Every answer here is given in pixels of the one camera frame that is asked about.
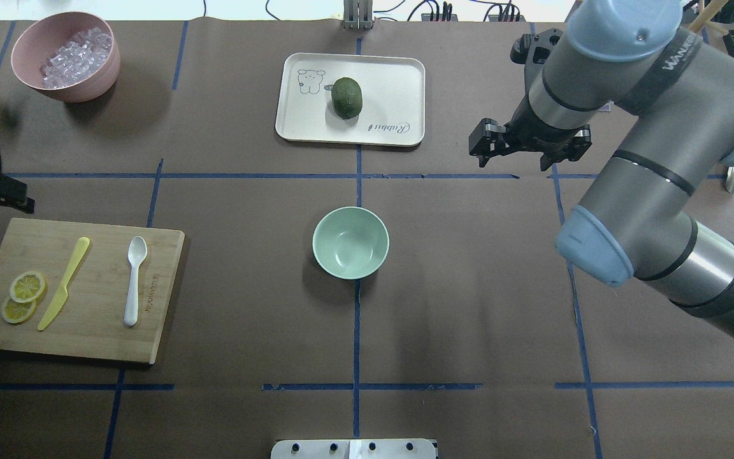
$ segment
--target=white spoon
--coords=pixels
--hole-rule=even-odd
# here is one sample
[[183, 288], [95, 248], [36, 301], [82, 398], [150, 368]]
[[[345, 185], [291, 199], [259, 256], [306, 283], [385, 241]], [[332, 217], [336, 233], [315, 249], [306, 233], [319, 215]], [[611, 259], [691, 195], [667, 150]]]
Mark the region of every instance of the white spoon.
[[129, 293], [126, 294], [126, 309], [123, 312], [123, 324], [133, 326], [138, 322], [138, 268], [146, 259], [146, 241], [140, 236], [132, 238], [129, 243], [129, 264], [132, 266], [129, 276]]

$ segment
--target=mint green bowl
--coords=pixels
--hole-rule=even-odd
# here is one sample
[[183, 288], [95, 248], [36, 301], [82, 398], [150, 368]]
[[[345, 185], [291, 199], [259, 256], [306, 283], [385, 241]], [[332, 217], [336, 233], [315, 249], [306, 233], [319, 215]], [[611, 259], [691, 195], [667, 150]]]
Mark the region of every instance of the mint green bowl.
[[313, 232], [313, 255], [323, 270], [341, 279], [361, 279], [378, 270], [390, 250], [390, 233], [364, 207], [340, 207]]

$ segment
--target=wooden cutting board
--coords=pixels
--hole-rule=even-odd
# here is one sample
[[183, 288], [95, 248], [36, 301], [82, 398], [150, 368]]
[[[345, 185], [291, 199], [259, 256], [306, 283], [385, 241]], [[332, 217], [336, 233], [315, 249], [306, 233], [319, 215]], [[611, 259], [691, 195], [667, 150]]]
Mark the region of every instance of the wooden cutting board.
[[[138, 322], [124, 326], [129, 288], [129, 242], [143, 236], [148, 256], [140, 265]], [[64, 308], [44, 331], [38, 322], [50, 305], [78, 238], [90, 248], [68, 285]], [[38, 354], [154, 363], [175, 283], [184, 233], [172, 229], [14, 218], [0, 247], [0, 349]], [[47, 290], [27, 321], [2, 319], [13, 279], [35, 270]]]

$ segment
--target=pink bowl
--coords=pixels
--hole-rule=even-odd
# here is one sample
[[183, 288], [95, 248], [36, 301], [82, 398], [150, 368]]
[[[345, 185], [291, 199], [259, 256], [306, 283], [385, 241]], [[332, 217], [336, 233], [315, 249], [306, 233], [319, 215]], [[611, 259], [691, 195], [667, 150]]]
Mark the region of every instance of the pink bowl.
[[[44, 88], [41, 65], [51, 58], [77, 32], [94, 27], [108, 32], [113, 38], [107, 61], [93, 75], [76, 84], [58, 89]], [[84, 12], [67, 12], [43, 18], [28, 27], [13, 46], [11, 67], [18, 80], [43, 95], [63, 102], [85, 102], [104, 94], [117, 80], [120, 52], [110, 25], [102, 18]]]

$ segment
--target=knife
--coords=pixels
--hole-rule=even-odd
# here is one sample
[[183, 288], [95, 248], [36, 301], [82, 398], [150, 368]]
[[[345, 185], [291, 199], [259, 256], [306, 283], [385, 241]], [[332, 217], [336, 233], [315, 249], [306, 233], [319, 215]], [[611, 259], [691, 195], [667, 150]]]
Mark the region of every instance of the knife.
[[67, 284], [69, 284], [70, 279], [73, 278], [76, 268], [78, 268], [78, 265], [81, 263], [81, 260], [84, 258], [84, 254], [87, 253], [87, 248], [89, 247], [89, 238], [79, 238], [75, 243], [73, 255], [70, 255], [69, 261], [67, 262], [67, 270], [64, 271], [61, 283], [55, 290], [55, 295], [53, 295], [53, 299], [50, 302], [49, 308], [47, 308], [47, 311], [44, 313], [44, 317], [42, 317], [41, 322], [38, 323], [39, 332], [47, 328], [47, 325], [50, 325], [50, 322], [58, 316], [61, 308], [64, 306], [64, 302], [67, 302], [67, 297], [69, 296], [69, 294], [67, 294]]

